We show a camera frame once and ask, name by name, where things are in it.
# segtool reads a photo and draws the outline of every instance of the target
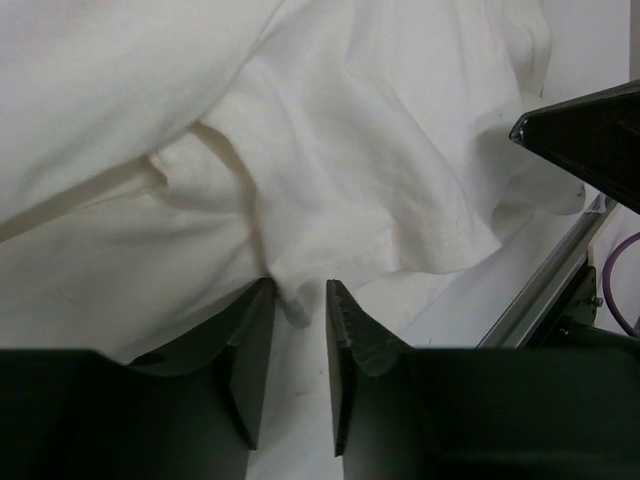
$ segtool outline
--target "white cloth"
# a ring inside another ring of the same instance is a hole
[[[0,342],[128,361],[273,276],[314,321],[277,324],[249,478],[340,478],[327,278],[383,317],[376,292],[397,292],[401,328],[531,207],[582,206],[507,139],[544,82],[538,0],[23,0],[0,19]]]

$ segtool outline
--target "machine part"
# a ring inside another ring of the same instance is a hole
[[[606,199],[607,212],[584,213],[542,267],[480,341],[480,347],[523,346],[587,261],[589,242],[616,203]]]
[[[549,313],[526,342],[526,347],[541,346],[560,322],[593,325],[602,299],[596,296],[596,269],[584,264],[571,279]]]
[[[542,347],[610,348],[627,353],[640,362],[640,340],[617,335],[563,318],[546,337]]]
[[[0,351],[3,479],[243,480],[258,441],[275,284],[131,365]]]
[[[627,335],[630,337],[640,337],[640,319],[635,323],[635,328],[632,327],[629,322],[624,318],[618,306],[616,305],[615,300],[613,299],[613,292],[611,291],[611,274],[613,273],[613,267],[615,266],[618,258],[622,255],[631,245],[640,241],[640,233],[636,233],[631,237],[627,238],[624,242],[618,245],[607,261],[604,264],[602,270],[602,290],[604,293],[604,299],[607,303],[607,307],[611,312],[613,318],[618,322],[620,328],[625,331]]]
[[[338,281],[327,336],[345,480],[640,478],[638,362],[624,352],[414,349]]]
[[[640,81],[525,113],[510,138],[640,213]]]

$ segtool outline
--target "purple cable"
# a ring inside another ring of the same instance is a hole
[[[611,272],[613,271],[613,266],[620,255],[638,241],[640,241],[640,232],[630,236],[618,245],[615,250],[611,252],[611,255],[609,255],[609,258],[607,258],[607,261],[604,263],[604,268],[602,269],[602,290],[604,293],[604,300],[607,302],[607,307],[609,307],[609,311],[611,311],[611,315],[613,315],[613,318],[618,322],[618,325],[620,325],[627,335],[631,337],[638,337],[640,335],[639,332],[625,320],[622,313],[620,313],[616,302],[613,300],[613,294],[611,293]]]

